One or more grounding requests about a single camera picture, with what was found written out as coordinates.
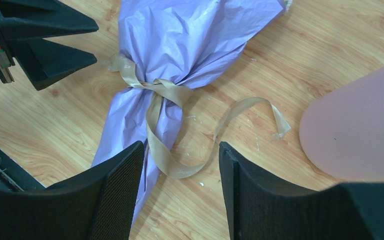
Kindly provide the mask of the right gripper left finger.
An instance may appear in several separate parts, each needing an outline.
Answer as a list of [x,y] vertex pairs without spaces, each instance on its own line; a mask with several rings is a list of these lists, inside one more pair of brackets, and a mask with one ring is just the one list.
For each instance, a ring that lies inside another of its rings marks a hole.
[[143,162],[136,141],[45,189],[0,190],[0,240],[127,240]]

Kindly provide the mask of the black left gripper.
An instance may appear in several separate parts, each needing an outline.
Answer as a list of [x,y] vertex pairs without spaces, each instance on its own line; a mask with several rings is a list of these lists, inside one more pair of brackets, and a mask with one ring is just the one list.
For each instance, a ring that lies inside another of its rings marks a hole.
[[[1,82],[14,82],[9,68],[15,63],[9,47],[37,91],[95,64],[92,53],[43,38],[98,29],[94,19],[58,0],[0,0]],[[4,39],[10,41],[9,47]]]

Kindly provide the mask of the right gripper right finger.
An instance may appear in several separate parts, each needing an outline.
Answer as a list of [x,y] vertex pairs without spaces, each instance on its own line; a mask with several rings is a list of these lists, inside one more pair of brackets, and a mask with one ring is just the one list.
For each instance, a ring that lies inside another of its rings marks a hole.
[[384,240],[384,182],[314,191],[284,180],[219,144],[232,240]]

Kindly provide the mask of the pink cylindrical vase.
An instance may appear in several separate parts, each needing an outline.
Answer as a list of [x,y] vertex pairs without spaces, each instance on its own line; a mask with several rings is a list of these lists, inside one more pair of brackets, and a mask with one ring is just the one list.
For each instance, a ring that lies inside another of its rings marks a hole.
[[384,182],[384,67],[312,103],[299,140],[308,159],[334,178]]

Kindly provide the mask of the purple flower bouquet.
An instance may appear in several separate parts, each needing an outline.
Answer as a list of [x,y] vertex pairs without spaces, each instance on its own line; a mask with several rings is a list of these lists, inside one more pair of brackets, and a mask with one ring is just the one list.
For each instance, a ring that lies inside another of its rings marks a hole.
[[289,0],[123,0],[119,50],[108,69],[127,88],[109,107],[94,166],[144,143],[136,220],[160,174],[187,178],[202,166],[176,162],[171,149],[195,89],[220,77],[248,41],[286,12]]

